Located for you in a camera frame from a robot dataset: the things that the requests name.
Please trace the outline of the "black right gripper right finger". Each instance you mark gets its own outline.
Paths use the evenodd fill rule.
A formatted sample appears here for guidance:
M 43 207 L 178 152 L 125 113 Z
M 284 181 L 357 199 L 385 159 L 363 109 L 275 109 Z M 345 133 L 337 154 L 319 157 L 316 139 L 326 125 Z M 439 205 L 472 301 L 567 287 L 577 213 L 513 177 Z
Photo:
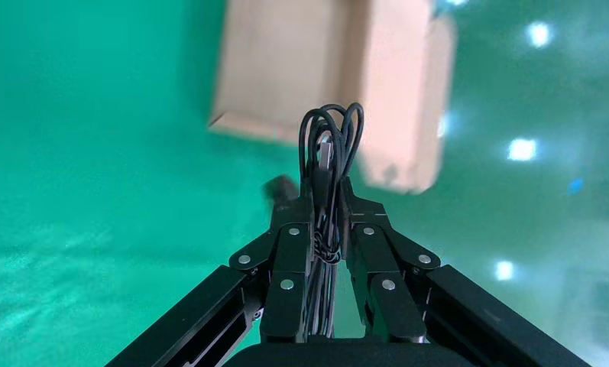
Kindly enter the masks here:
M 358 357 L 382 366 L 582 366 L 576 354 L 427 248 L 384 207 L 341 185 L 346 259 L 366 335 Z

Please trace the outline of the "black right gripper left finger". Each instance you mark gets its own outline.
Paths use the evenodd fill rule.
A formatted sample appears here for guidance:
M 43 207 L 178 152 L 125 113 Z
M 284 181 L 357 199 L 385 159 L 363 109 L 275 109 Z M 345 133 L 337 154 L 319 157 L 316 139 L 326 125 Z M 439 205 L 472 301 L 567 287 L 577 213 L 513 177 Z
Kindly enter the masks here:
M 269 228 L 234 253 L 149 326 L 110 366 L 264 366 L 259 345 L 237 348 L 261 314 L 264 343 L 304 343 L 312 199 L 272 180 Z

